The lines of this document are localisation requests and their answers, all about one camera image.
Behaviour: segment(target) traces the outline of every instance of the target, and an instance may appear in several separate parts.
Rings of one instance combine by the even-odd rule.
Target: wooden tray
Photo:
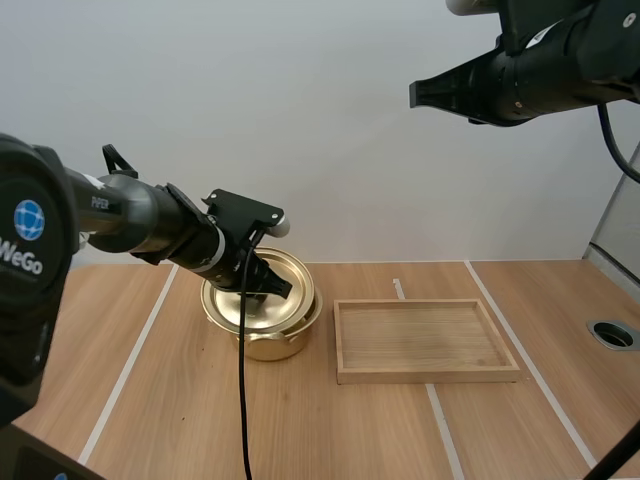
[[[338,383],[514,382],[479,300],[336,300]]]

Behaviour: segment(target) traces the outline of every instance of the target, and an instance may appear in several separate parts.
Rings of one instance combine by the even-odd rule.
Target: white tape line
[[[551,408],[553,408],[553,411],[558,416],[558,419],[560,420],[565,430],[571,437],[571,440],[573,440],[573,443],[576,445],[576,448],[580,451],[582,458],[584,458],[584,461],[587,462],[587,465],[589,465],[589,468],[593,468],[596,465],[596,463],[598,463],[596,462],[595,457],[591,454],[591,452],[589,451],[589,448],[584,443],[584,440],[582,440],[582,437],[580,437],[580,434],[571,423],[571,420],[569,420],[569,417],[560,406],[560,402],[558,402],[558,399],[549,388],[549,385],[547,385],[547,382],[545,382],[544,378],[542,378],[540,371],[534,365],[533,360],[531,360],[531,357],[522,346],[522,343],[520,343],[520,340],[518,340],[516,333],[511,328],[511,325],[509,325],[509,322],[507,321],[506,317],[502,314],[502,312],[500,311],[500,308],[498,308],[498,304],[495,302],[495,300],[493,299],[493,297],[491,296],[487,288],[484,286],[484,283],[482,283],[482,280],[480,280],[480,277],[478,276],[476,271],[473,269],[471,262],[469,262],[469,260],[465,260],[464,264],[467,266],[467,270],[469,270],[469,274],[475,280],[476,285],[478,285],[478,288],[484,295],[484,298],[489,303],[489,306],[493,309],[493,312],[496,314],[496,317],[498,317],[498,321],[500,321],[500,324],[504,328],[505,332],[507,332],[507,335],[511,339],[511,342],[513,343],[514,347],[516,347],[516,350],[522,357],[522,360],[527,365],[527,368],[531,372],[531,375],[533,375],[533,378],[535,379],[536,383],[540,387],[540,390],[542,390],[542,393],[547,398],[547,401],[551,405]]]
[[[402,284],[399,278],[393,279],[393,284],[396,287],[396,294],[400,300],[405,300],[404,290],[402,290]],[[429,401],[431,402],[431,408],[433,409],[433,416],[438,424],[438,430],[440,430],[440,438],[444,445],[444,450],[447,453],[449,459],[449,466],[451,467],[451,473],[453,474],[453,480],[464,480],[464,473],[462,473],[462,465],[460,465],[460,459],[458,458],[458,452],[456,446],[453,444],[453,438],[451,438],[451,432],[449,431],[449,425],[447,425],[447,419],[442,411],[440,405],[440,399],[438,398],[438,392],[436,387],[432,384],[426,384],[427,394],[429,395]]]
[[[142,350],[144,341],[147,339],[149,330],[151,330],[151,327],[153,326],[153,322],[155,321],[156,316],[158,315],[158,312],[160,311],[160,308],[164,303],[164,299],[167,296],[167,293],[169,292],[169,288],[171,287],[171,283],[173,282],[173,279],[175,278],[177,271],[178,271],[178,266],[174,265],[173,268],[171,269],[171,272],[169,273],[169,276],[167,277],[167,281],[164,283],[164,287],[162,287],[162,291],[160,292],[160,295],[156,300],[156,304],[153,306],[153,309],[151,310],[151,313],[147,318],[147,322],[144,324],[144,327],[142,327],[142,331],[140,331],[140,335],[138,335],[138,340],[136,341],[136,344],[133,346],[133,350],[131,350],[131,353],[129,354],[129,358],[127,359],[127,362],[124,364],[124,368],[122,369],[122,372],[120,372],[120,377],[118,377],[118,381],[113,386],[113,390],[111,390],[111,395],[109,395],[109,398],[107,399],[107,403],[102,409],[102,413],[98,418],[98,422],[96,423],[96,426],[93,427],[93,431],[91,432],[91,435],[89,435],[87,444],[84,446],[84,449],[80,454],[80,458],[78,458],[78,463],[80,463],[81,465],[86,465],[87,461],[89,460],[89,457],[91,456],[91,452],[93,452],[93,449],[95,448],[96,444],[98,443],[98,440],[100,439],[102,430],[104,430],[104,426],[107,424],[107,420],[109,420],[109,415],[111,415],[113,407],[118,401],[120,392],[122,392],[122,389],[124,388],[124,384],[126,383],[127,378],[129,378],[129,374],[133,369],[133,364],[136,362],[136,359],[138,358],[138,354],[140,353],[140,350]]]
[[[400,300],[405,300],[404,291],[402,290],[402,285],[400,284],[400,279],[399,278],[394,278],[393,279],[393,285],[396,287],[396,294],[398,295],[398,298]]]

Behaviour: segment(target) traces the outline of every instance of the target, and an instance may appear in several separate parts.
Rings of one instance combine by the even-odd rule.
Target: pot lid
[[[313,279],[307,267],[275,248],[261,247],[256,255],[266,260],[271,269],[291,283],[284,299],[277,295],[247,295],[245,332],[283,332],[298,323],[309,311],[314,297]],[[202,305],[209,319],[225,330],[237,334],[240,324],[240,294],[222,292],[205,281],[201,291]]]

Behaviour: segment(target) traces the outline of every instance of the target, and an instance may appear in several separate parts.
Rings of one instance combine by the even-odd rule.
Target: white wall
[[[0,131],[281,206],[271,243],[307,261],[579,257],[619,178],[595,109],[498,129],[408,108],[499,31],[440,0],[5,0]],[[630,152],[640,112],[612,116]]]

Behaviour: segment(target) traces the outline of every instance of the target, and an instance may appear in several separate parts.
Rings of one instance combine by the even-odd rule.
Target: robotic arm
[[[638,103],[637,0],[447,0],[458,14],[500,14],[496,47],[411,84],[411,107],[474,124],[520,125],[541,115],[615,100]]]
[[[168,259],[240,292],[287,297],[291,285],[253,253],[264,234],[288,233],[284,212],[214,190],[201,212],[174,185],[152,187],[112,146],[109,175],[65,169],[47,147],[0,136],[0,428],[33,407],[79,232],[106,252],[151,264]]]

